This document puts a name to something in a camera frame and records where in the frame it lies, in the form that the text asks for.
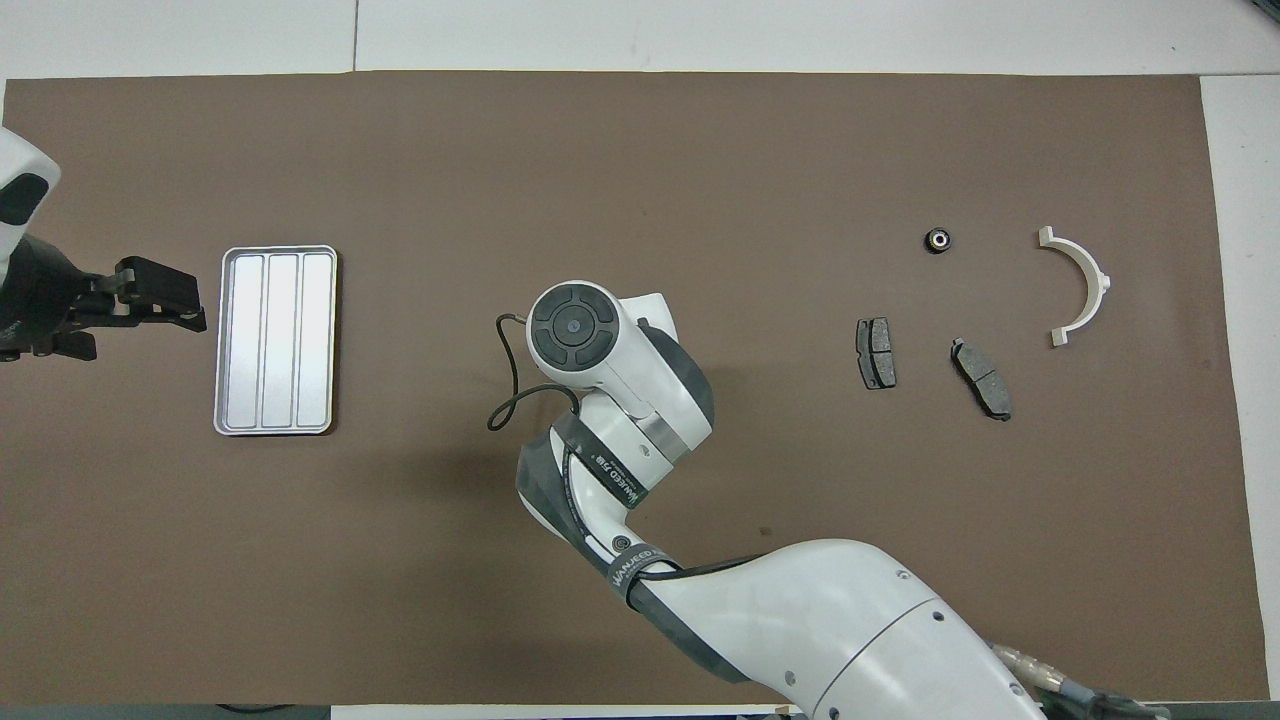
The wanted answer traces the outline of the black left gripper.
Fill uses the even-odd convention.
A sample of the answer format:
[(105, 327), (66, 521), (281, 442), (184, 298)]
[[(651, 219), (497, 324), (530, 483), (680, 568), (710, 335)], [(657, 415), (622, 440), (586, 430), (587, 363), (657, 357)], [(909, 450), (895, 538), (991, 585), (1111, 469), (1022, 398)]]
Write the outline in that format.
[[(119, 327), (170, 324), (195, 333), (207, 329), (195, 275), (145, 258), (122, 259), (116, 275), (122, 282), (116, 296), (131, 304), (118, 316)], [(13, 363), (23, 354), (95, 360), (96, 340), (81, 329), (76, 314), (86, 313), (95, 325), (113, 311), (115, 296), (99, 287), (101, 279), (79, 270), (52, 245), (23, 236), (0, 282), (0, 363)]]

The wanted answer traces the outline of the silver metal tray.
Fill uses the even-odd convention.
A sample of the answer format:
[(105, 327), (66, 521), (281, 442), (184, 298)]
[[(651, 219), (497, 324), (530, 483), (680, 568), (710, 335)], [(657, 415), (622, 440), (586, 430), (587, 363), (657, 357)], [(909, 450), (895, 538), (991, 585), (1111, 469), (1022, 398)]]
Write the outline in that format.
[(212, 427), (323, 436), (334, 421), (340, 258), (329, 245), (224, 252)]

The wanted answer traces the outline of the brown table mat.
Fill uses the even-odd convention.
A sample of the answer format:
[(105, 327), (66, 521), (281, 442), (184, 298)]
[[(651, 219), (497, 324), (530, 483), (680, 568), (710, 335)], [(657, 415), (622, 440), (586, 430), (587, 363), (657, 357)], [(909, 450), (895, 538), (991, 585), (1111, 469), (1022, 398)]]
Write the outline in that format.
[[(716, 429), (631, 516), (680, 562), (883, 548), (984, 638), (1151, 700), (1262, 700), (1201, 82), (352, 73), (13, 81), (32, 224), (218, 309), (234, 246), (340, 255), (335, 420), (212, 428), (218, 334), (0, 364), (0, 706), (768, 702), (547, 533), (493, 322), (663, 293)], [(1037, 231), (1087, 249), (1112, 284)], [(954, 246), (923, 247), (934, 227)], [(886, 316), (897, 384), (855, 337)], [(950, 357), (975, 345), (1012, 418)]]

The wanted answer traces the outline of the rectangular grey brake pad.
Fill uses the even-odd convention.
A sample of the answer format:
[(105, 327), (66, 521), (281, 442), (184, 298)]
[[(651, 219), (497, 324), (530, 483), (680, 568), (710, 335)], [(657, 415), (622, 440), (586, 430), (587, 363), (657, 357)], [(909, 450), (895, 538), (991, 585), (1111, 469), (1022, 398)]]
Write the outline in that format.
[(893, 388), (897, 384), (897, 377), (887, 318), (860, 318), (855, 342), (864, 386), (868, 389)]

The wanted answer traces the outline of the curved grey brake pad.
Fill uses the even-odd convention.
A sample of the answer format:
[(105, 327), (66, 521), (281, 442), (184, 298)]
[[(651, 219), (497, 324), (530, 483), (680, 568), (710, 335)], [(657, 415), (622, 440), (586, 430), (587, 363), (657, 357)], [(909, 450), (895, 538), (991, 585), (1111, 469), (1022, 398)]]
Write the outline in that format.
[(964, 338), (952, 342), (950, 357), (983, 414), (996, 421), (1009, 421), (1012, 418), (1011, 396), (991, 359)]

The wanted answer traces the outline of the white semicircular bracket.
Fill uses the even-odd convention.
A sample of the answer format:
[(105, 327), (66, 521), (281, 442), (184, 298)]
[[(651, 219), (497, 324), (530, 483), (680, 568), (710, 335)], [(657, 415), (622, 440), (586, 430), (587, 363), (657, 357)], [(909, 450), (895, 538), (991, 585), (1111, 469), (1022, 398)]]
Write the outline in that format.
[(1037, 231), (1037, 243), (1041, 249), (1053, 250), (1069, 258), (1080, 270), (1085, 283), (1085, 300), (1076, 318), (1066, 325), (1050, 331), (1050, 343), (1060, 348), (1069, 343), (1073, 333), (1087, 327), (1100, 311), (1112, 281), (1102, 270), (1096, 258), (1079, 243), (1057, 234), (1052, 225), (1042, 225)]

